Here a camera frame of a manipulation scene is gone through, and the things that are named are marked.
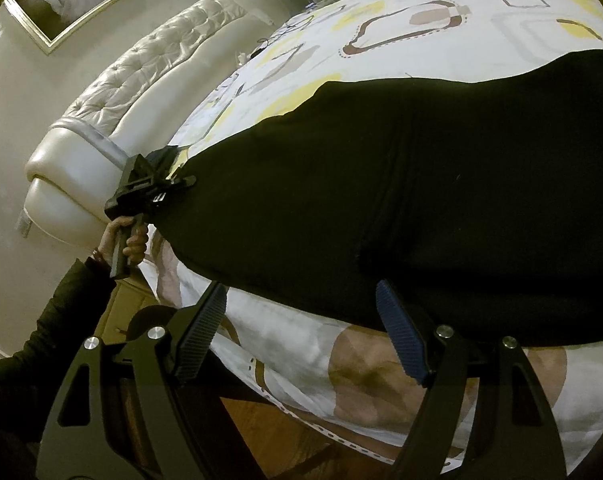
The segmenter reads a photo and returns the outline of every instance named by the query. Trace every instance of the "metal bolt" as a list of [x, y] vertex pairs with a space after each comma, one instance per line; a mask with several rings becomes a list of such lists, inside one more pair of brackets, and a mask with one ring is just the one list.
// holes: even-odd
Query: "metal bolt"
[[166, 329], [162, 326], [154, 326], [148, 331], [148, 337], [151, 339], [162, 339], [166, 335]]
[[517, 339], [515, 339], [514, 337], [509, 336], [509, 335], [507, 335], [506, 337], [504, 337], [502, 339], [502, 343], [504, 344], [504, 346], [506, 348], [510, 348], [511, 350], [513, 348], [517, 348], [517, 345], [518, 345]]
[[440, 325], [437, 327], [437, 335], [443, 337], [444, 339], [449, 339], [453, 337], [455, 331], [452, 326], [449, 325]]
[[95, 336], [93, 337], [89, 337], [88, 339], [86, 339], [84, 341], [84, 348], [86, 350], [92, 350], [95, 349], [99, 346], [99, 339], [96, 338]]

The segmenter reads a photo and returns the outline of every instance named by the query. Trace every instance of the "tufted headboard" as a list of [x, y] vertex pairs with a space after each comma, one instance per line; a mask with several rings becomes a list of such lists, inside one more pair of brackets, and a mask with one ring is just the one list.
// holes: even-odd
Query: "tufted headboard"
[[24, 211], [72, 245], [96, 245], [121, 161], [159, 149], [290, 14], [280, 0], [200, 0], [139, 40], [70, 104], [26, 165]]

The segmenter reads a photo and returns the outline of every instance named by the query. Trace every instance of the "yellow pattern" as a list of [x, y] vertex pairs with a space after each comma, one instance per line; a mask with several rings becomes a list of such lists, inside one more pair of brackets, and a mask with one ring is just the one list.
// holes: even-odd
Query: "yellow pattern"
[[582, 25], [581, 23], [562, 23], [559, 22], [559, 24], [563, 27], [563, 29], [570, 34], [571, 36], [574, 36], [576, 38], [590, 38], [591, 40], [598, 40], [599, 38], [597, 38], [597, 36], [595, 36], [593, 33], [590, 32], [590, 30], [588, 30], [585, 25]]
[[259, 55], [259, 57], [261, 59], [259, 60], [259, 63], [257, 63], [256, 66], [265, 65], [270, 60], [272, 60], [274, 57], [277, 57], [280, 54], [283, 54], [286, 51], [286, 48], [289, 46], [292, 46], [300, 38], [300, 36], [302, 34], [303, 34], [303, 30], [300, 30], [299, 32], [290, 35], [288, 38], [285, 38], [284, 40], [277, 41], [277, 43], [272, 45], [271, 48], [268, 48], [266, 52], [262, 52], [262, 54]]
[[603, 18], [603, 9], [599, 0], [572, 0], [586, 12], [597, 16], [597, 18]]
[[331, 12], [335, 12], [335, 9], [344, 5], [341, 1], [336, 1], [334, 4], [330, 4], [329, 6], [322, 7], [321, 9], [314, 10], [309, 14], [309, 16], [313, 17], [313, 20], [317, 18], [321, 18], [324, 14], [329, 14]]
[[288, 95], [284, 95], [280, 97], [278, 100], [274, 101], [266, 110], [262, 112], [259, 116], [256, 123], [259, 121], [263, 121], [268, 117], [274, 117], [276, 115], [284, 115], [291, 110], [294, 110], [303, 102], [307, 101], [312, 97], [312, 95], [317, 91], [317, 88], [322, 86], [324, 83], [328, 81], [339, 81], [341, 80], [341, 74], [339, 72], [325, 75], [320, 79], [316, 79], [315, 81], [311, 81], [310, 83], [297, 88], [293, 92]]
[[175, 172], [179, 169], [179, 167], [188, 160], [188, 148], [191, 146], [192, 144], [189, 144], [188, 146], [182, 146], [179, 148], [178, 156], [175, 159], [175, 162], [173, 162], [173, 165], [170, 167], [169, 177], [175, 175]]
[[230, 103], [229, 107], [226, 108], [226, 110], [224, 110], [224, 113], [222, 113], [217, 118], [217, 120], [213, 124], [213, 127], [210, 129], [208, 134], [202, 139], [204, 143], [207, 143], [212, 138], [211, 134], [214, 133], [215, 130], [217, 130], [217, 128], [219, 128], [222, 124], [224, 124], [226, 122], [226, 119], [228, 119], [228, 117], [230, 116], [230, 114], [232, 114], [232, 111], [234, 109], [235, 109], [235, 103]]
[[386, 8], [386, 2], [380, 0], [378, 2], [373, 2], [372, 4], [368, 4], [363, 7], [358, 7], [357, 9], [349, 10], [345, 16], [333, 26], [333, 30], [340, 30], [347, 25], [350, 25], [353, 22], [358, 22], [361, 20], [361, 17], [367, 14], [377, 14], [382, 12]]

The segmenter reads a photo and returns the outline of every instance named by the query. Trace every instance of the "white wall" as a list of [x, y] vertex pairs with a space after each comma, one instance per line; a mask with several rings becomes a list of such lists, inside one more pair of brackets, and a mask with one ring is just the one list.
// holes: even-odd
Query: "white wall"
[[[121, 0], [43, 54], [0, 9], [0, 349], [12, 354], [35, 329], [56, 284], [84, 251], [35, 226], [14, 230], [28, 190], [24, 165], [72, 100], [136, 40], [197, 0]], [[283, 0], [294, 14], [307, 0]]]

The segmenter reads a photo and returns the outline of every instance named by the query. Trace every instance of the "bedspread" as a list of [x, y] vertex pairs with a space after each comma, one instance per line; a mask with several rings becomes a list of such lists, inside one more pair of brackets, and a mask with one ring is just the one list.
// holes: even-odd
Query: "bedspread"
[[[603, 7], [598, 0], [341, 0], [291, 18], [264, 46], [180, 128], [171, 142], [183, 147], [179, 162], [295, 109], [326, 81], [477, 82], [603, 48]], [[157, 231], [151, 234], [141, 267], [158, 298], [177, 307], [196, 303], [209, 280], [181, 264]], [[241, 290], [229, 291], [211, 348], [284, 412], [387, 463], [401, 449], [424, 396], [385, 333]], [[571, 471], [603, 432], [603, 343], [527, 353]], [[470, 380], [446, 468], [463, 459], [476, 396], [477, 382]]]

